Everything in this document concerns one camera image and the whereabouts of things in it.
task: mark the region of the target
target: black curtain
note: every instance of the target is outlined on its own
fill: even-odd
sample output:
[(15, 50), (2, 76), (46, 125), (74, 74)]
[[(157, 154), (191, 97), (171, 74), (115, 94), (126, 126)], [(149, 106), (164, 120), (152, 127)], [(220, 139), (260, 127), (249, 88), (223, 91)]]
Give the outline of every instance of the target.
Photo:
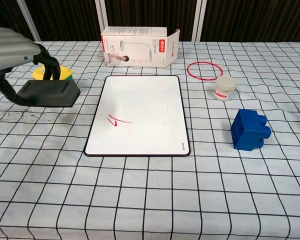
[(197, 0), (105, 0), (109, 26), (180, 29), (180, 41), (191, 41)]
[(300, 42), (300, 0), (208, 0), (201, 41)]
[(42, 41), (100, 41), (95, 0), (25, 0)]
[(0, 27), (13, 29), (34, 40), (16, 0), (0, 0)]

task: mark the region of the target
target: white grid tablecloth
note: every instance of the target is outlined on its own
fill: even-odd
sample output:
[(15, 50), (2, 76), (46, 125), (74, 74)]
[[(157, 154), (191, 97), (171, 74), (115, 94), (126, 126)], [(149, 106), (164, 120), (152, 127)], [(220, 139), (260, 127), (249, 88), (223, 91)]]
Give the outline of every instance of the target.
[[(0, 93), (0, 239), (300, 239), (300, 43), (181, 42), (166, 68), (106, 67), (100, 42), (43, 42), (81, 89), (72, 108), (23, 107)], [(186, 73), (213, 62), (233, 99)], [(7, 75), (15, 90), (38, 66)], [(193, 66), (197, 76), (220, 73)], [(178, 75), (188, 157), (86, 157), (109, 75)], [(261, 149), (233, 148), (238, 109), (265, 115)]]

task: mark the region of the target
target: plastic container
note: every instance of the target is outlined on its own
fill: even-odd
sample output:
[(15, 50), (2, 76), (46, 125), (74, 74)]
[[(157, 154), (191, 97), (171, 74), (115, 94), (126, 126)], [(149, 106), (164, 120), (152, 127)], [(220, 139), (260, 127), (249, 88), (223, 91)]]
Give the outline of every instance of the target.
[[(72, 71), (69, 68), (66, 68), (65, 66), (60, 66), (60, 80), (72, 80)], [(41, 66), (38, 69), (34, 70), (32, 73), (32, 77), (35, 80), (42, 80), (44, 78), (45, 74), (45, 66)]]
[(231, 99), (237, 84), (237, 80), (233, 77), (218, 77), (215, 81), (214, 97), (220, 101), (228, 101)]

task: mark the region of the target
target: red logo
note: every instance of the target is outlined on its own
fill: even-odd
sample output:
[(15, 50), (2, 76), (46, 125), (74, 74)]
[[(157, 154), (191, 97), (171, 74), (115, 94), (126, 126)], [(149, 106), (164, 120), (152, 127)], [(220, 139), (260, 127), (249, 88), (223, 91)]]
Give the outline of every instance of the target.
[(166, 40), (160, 39), (159, 40), (159, 52), (164, 53), (165, 52), (165, 46), (166, 46)]
[(225, 98), (225, 99), (227, 98), (227, 95), (220, 94), (219, 92), (217, 92), (217, 90), (214, 90), (214, 93), (218, 95), (220, 98)]

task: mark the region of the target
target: blue lego block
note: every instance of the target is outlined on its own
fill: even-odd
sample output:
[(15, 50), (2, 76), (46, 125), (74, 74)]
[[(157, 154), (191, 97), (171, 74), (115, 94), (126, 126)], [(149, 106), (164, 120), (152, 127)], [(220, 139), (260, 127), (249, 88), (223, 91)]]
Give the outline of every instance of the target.
[(271, 129), (266, 123), (266, 116), (258, 115), (257, 111), (239, 109), (231, 125), (233, 147), (245, 151), (261, 148), (264, 139), (271, 135)]

